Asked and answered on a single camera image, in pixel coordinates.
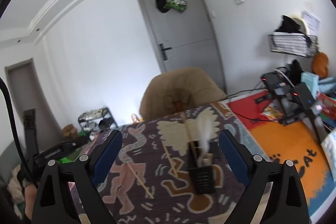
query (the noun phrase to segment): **beige chair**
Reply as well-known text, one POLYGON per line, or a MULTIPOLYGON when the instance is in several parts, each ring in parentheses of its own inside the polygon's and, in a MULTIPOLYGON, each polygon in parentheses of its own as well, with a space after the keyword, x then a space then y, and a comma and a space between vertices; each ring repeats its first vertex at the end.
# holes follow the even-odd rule
POLYGON ((226 94, 200 68, 185 68, 158 75, 149 83, 140 104, 144 120, 221 101, 226 94))

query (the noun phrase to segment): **door frame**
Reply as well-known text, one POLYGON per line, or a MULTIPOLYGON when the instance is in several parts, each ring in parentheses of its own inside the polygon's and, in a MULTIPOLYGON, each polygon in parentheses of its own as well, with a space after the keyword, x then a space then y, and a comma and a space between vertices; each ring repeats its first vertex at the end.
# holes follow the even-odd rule
POLYGON ((14 107, 16 109, 16 112, 17 112, 17 114, 19 116, 19 119, 22 122, 22 124, 24 125, 24 120, 23 120, 23 117, 21 116, 22 113, 19 113, 18 103, 17 103, 16 98, 15 98, 14 93, 13 93, 13 88, 12 88, 12 85, 11 85, 11 81, 9 80, 9 71, 14 70, 14 69, 19 69, 19 68, 22 68, 22 67, 25 67, 25 66, 28 66, 28 65, 31 65, 32 68, 33 68, 34 80, 37 82, 38 92, 41 93, 42 100, 45 103, 46 108, 47 108, 47 112, 49 112, 49 114, 51 116, 51 119, 53 120, 53 122, 55 123, 55 125, 57 126, 57 129, 59 129, 59 132, 61 134, 62 133, 62 129, 59 126, 59 124, 58 124, 55 116, 53 115, 53 113, 52 113, 52 111, 50 109, 50 106, 49 106, 49 104, 47 102, 47 99, 46 99, 46 97, 45 97, 45 95, 43 93, 43 90, 42 90, 42 87, 41 87, 41 83, 40 83, 39 78, 37 76, 36 67, 35 67, 35 63, 34 63, 34 59, 33 58, 21 61, 19 63, 13 64, 13 65, 10 65, 10 66, 5 66, 5 75, 6 75, 8 90, 9 90, 9 93, 11 95, 11 100, 13 102, 13 105, 14 105, 14 107))
MULTIPOLYGON (((149 14, 146 10, 145 1, 144 0, 138 0, 138 2, 139 2, 140 9, 142 11, 142 15, 143 15, 143 18, 144 18, 144 21, 145 21, 145 24, 146 24, 146 28, 147 28, 150 40, 151 40, 151 44, 152 44, 152 48, 153 48, 154 53, 155 53, 156 60, 159 64, 161 73, 165 73, 165 72, 167 72, 167 70, 166 70, 166 67, 164 65, 164 59, 163 59, 163 56, 162 56, 161 51, 159 49, 159 45, 157 43, 157 37, 155 36, 154 29, 153 29, 152 23, 150 21, 149 14)), ((226 79, 225 79, 225 74, 224 74, 224 67, 223 67, 221 52, 219 51, 218 40, 217 40, 217 37, 216 37, 216 32, 215 32, 215 29, 214 29, 214 26, 213 26, 212 19, 210 17, 209 9, 208 9, 208 7, 205 3, 205 0, 202 0, 202 2, 203 2, 203 5, 205 7, 205 10, 206 10, 207 17, 209 19, 210 28, 211 28, 211 30, 213 32, 213 35, 214 35, 216 50, 217 50, 218 57, 219 57, 220 71, 221 71, 221 74, 222 74, 222 77, 223 77, 223 86, 221 86, 220 88, 223 89, 226 92, 226 79)))

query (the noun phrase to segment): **metal screw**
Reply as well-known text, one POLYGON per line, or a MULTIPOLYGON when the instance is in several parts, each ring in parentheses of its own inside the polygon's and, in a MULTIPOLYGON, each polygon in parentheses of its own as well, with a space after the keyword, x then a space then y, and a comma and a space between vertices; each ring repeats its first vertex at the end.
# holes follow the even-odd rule
POLYGON ((48 161, 48 165, 49 166, 53 166, 53 165, 55 165, 55 163, 56 163, 56 160, 50 160, 50 161, 48 161))
POLYGON ((288 166, 293 166, 294 165, 294 163, 291 160, 286 160, 286 164, 288 166))
POLYGON ((254 156, 253 156, 253 159, 254 159, 255 161, 262 161, 262 160, 263 160, 262 156, 260 156, 260 155, 254 155, 254 156))
POLYGON ((79 160, 80 160, 80 161, 86 161, 88 158, 89 158, 89 156, 88 156, 87 154, 84 154, 84 155, 81 155, 81 156, 79 157, 79 160))

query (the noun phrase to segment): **wall-mounted basket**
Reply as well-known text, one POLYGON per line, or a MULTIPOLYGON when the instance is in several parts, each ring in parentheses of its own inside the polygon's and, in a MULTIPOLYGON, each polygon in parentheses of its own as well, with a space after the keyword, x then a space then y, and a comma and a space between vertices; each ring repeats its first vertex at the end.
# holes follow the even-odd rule
POLYGON ((269 50, 283 54, 290 54, 302 57, 314 57, 318 50, 319 44, 316 36, 301 33, 276 33, 268 36, 269 50))

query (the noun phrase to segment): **black hat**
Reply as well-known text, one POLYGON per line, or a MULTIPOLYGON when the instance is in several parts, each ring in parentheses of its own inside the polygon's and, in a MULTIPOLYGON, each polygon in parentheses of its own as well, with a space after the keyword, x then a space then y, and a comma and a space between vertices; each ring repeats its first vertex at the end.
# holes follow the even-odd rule
POLYGON ((164 8, 166 3, 167 3, 167 0, 156 0, 156 8, 158 8, 160 12, 166 13, 170 10, 170 8, 164 8))

